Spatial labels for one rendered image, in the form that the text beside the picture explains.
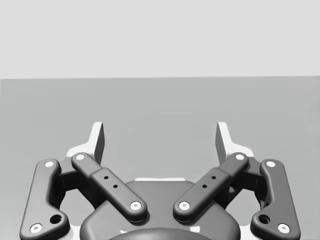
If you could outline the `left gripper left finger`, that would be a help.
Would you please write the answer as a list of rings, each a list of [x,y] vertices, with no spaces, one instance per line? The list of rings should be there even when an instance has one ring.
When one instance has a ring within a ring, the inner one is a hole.
[[[66,192],[75,189],[94,208],[108,201],[130,223],[147,217],[146,202],[101,165],[104,149],[104,125],[95,122],[87,142],[70,148],[63,161],[51,158],[36,164],[20,225],[21,239],[66,237],[72,227],[61,204]]]

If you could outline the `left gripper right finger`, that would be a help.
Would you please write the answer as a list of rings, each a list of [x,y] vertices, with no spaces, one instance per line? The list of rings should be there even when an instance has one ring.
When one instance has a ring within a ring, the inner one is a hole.
[[[253,151],[232,141],[226,122],[218,122],[213,167],[173,204],[181,223],[193,221],[211,202],[226,208],[242,191],[254,192],[260,210],[249,230],[257,239],[300,239],[301,229],[285,165],[276,159],[257,161]]]

